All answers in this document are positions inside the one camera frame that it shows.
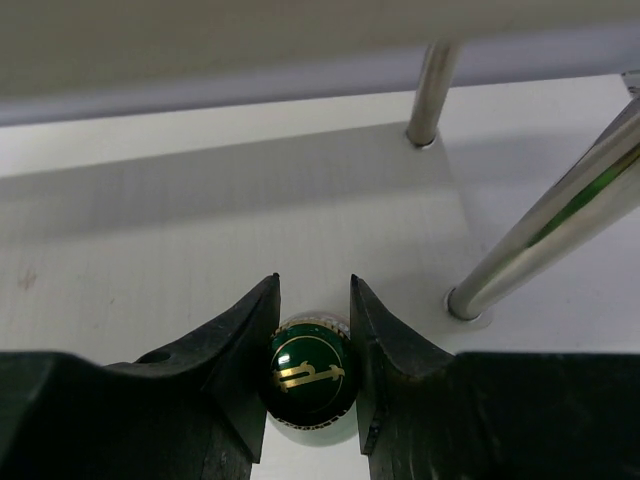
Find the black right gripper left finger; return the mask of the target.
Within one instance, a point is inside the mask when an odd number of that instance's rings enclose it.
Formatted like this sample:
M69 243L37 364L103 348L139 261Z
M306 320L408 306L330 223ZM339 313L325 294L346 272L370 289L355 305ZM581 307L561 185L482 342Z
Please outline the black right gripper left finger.
M1 356L5 479L247 479L260 461L263 349L280 319L270 275L235 305L132 363Z

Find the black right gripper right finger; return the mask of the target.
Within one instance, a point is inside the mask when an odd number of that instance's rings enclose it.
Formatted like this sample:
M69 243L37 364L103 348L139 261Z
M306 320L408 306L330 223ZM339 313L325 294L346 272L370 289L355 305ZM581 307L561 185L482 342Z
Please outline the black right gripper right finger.
M440 349L350 285L374 479L635 479L639 358Z

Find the green glass bottle red label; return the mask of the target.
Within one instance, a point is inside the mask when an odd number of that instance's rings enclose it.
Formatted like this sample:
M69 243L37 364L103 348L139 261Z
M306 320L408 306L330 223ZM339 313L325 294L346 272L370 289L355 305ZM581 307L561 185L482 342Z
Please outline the green glass bottle red label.
M261 399L286 438L327 447L355 436L361 373L346 317L326 311L289 317L271 334L260 367Z

